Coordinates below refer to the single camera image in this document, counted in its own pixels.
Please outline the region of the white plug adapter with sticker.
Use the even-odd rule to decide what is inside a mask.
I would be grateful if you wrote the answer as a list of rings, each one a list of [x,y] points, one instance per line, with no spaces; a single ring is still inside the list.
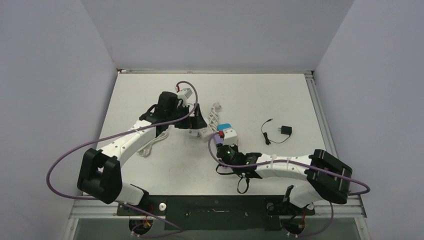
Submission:
[[[198,136],[204,142],[206,142],[214,133],[215,131],[210,126],[198,130]]]

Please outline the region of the white power strip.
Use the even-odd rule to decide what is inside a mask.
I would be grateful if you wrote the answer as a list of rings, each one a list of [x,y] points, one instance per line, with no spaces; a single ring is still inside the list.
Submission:
[[[199,131],[197,129],[189,129],[187,136],[191,139],[196,139],[199,136]]]

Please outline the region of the blue plug cube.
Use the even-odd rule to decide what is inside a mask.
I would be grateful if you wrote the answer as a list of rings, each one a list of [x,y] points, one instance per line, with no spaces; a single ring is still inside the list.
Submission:
[[[229,128],[232,128],[232,125],[230,123],[222,123],[222,124],[219,124],[217,126],[217,131],[220,132],[220,131],[224,131],[225,129],[229,129]]]

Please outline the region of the purple power strip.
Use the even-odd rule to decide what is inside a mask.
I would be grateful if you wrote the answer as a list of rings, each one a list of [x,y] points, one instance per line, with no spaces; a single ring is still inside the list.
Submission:
[[[221,138],[219,133],[216,133],[213,136],[213,142],[214,142],[216,148],[220,148],[223,145],[223,139]]]

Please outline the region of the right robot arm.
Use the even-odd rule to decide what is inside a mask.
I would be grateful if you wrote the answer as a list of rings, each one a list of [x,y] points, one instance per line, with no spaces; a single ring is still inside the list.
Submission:
[[[323,149],[298,157],[282,157],[260,152],[241,153],[229,145],[218,148],[217,159],[245,179],[288,178],[300,181],[290,185],[282,207],[289,214],[316,201],[347,203],[353,170]]]

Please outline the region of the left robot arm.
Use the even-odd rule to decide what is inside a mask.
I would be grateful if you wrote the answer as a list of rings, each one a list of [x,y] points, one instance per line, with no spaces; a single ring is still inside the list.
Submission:
[[[200,105],[189,105],[190,88],[176,93],[163,91],[156,104],[143,113],[128,134],[100,149],[88,149],[82,159],[77,188],[105,204],[127,203],[136,215],[148,211],[149,193],[122,180],[121,168],[141,147],[157,139],[170,125],[178,129],[207,127]]]

